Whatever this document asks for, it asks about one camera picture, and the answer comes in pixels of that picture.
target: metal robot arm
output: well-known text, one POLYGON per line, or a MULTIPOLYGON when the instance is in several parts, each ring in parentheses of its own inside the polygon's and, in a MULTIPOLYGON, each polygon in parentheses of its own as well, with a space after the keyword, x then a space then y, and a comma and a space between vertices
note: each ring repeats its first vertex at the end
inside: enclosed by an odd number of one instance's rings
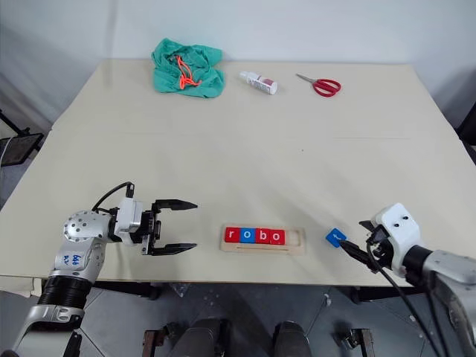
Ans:
POLYGON ((134 185, 124 183, 106 194, 91 210, 71 215, 65 222, 65 242, 54 260, 38 304, 30 309, 24 326, 6 356, 78 356, 81 336, 74 332, 84 316, 84 305, 91 287, 103 267, 106 244, 142 244, 142 254, 177 254, 196 246, 193 243, 155 247, 161 223, 157 215, 163 208, 187 210, 193 203, 178 199, 156 200, 150 210, 142 211, 133 199, 134 185), (104 210, 99 204, 117 188, 127 187, 118 208, 104 210))
MULTIPOLYGON (((419 226, 400 204, 360 222, 370 231, 367 240, 380 266, 411 285, 428 288, 447 306, 451 323, 466 356, 476 356, 476 260, 424 248, 419 226)), ((348 241, 341 247, 376 272, 367 252, 348 241)))

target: green cloth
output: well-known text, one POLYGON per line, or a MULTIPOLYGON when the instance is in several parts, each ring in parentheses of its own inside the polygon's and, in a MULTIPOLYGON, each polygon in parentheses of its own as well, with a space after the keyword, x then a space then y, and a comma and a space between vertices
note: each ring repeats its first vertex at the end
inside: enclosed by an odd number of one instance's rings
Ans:
POLYGON ((152 52, 155 63, 154 88, 161 93, 178 92, 193 97, 218 97, 225 86, 223 72, 213 66, 222 60, 222 51, 217 48, 193 45, 183 46, 177 42, 163 39, 152 52), (180 89, 181 72, 176 55, 190 67, 192 77, 198 86, 186 85, 180 89))

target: blue block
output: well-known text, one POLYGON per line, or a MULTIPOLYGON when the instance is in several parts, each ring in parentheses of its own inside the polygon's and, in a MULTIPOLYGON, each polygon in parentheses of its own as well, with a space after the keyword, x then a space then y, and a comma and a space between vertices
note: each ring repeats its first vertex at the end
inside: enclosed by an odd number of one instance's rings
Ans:
POLYGON ((254 243, 254 235, 256 228, 241 228, 239 230, 240 243, 254 243))
POLYGON ((326 239, 330 242, 330 244, 334 245, 336 248, 339 248, 339 240, 347 240, 347 237, 337 228, 334 228, 329 232, 329 234, 326 235, 326 239))

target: white bottle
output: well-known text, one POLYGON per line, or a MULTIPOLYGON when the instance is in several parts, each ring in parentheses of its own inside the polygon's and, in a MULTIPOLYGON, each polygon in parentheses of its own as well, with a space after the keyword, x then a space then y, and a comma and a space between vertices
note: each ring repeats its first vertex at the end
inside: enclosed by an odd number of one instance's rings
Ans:
POLYGON ((261 77, 254 72, 240 72, 240 78, 247 82, 250 86, 264 91, 268 94, 274 94, 277 91, 277 83, 269 78, 261 77))

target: beige table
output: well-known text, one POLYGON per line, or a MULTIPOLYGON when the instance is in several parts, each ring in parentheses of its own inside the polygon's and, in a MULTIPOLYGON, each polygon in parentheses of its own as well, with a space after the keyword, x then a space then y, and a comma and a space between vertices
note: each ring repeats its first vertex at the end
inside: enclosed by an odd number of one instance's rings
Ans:
MULTIPOLYGON (((359 220, 402 202, 432 249, 475 254, 476 169, 408 65, 225 62, 216 99, 159 94, 149 60, 103 62, 52 132, 0 213, 0 274, 44 277, 70 213, 130 180, 163 212, 161 244, 196 242, 171 257, 111 244, 101 279, 387 285, 333 248, 339 227, 362 244, 359 220), (275 96, 242 83, 256 71, 275 96), (343 83, 330 99, 295 76, 343 83), (227 222, 306 230, 306 254, 219 250, 227 222)), ((106 207, 119 202, 111 198, 106 207)))

